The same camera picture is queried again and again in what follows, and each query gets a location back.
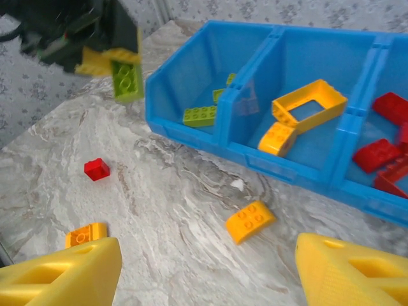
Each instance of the marble countertop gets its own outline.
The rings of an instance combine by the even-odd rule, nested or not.
[[[169,22],[144,42],[149,76],[201,25]],[[93,182],[84,163],[111,175]],[[263,200],[278,221],[236,246],[226,219]],[[306,305],[297,235],[313,232],[408,256],[408,230],[151,133],[143,103],[93,80],[0,152],[0,241],[16,262],[106,222],[123,269],[114,305]]]

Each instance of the patterned wallpaper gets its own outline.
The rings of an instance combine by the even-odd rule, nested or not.
[[[144,36],[160,26],[153,0],[122,0],[139,22]],[[0,19],[0,33],[17,23]],[[59,68],[39,65],[18,52],[18,40],[0,44],[0,148],[83,87],[88,78],[64,74]]]
[[[167,0],[173,18],[408,31],[406,0]]]

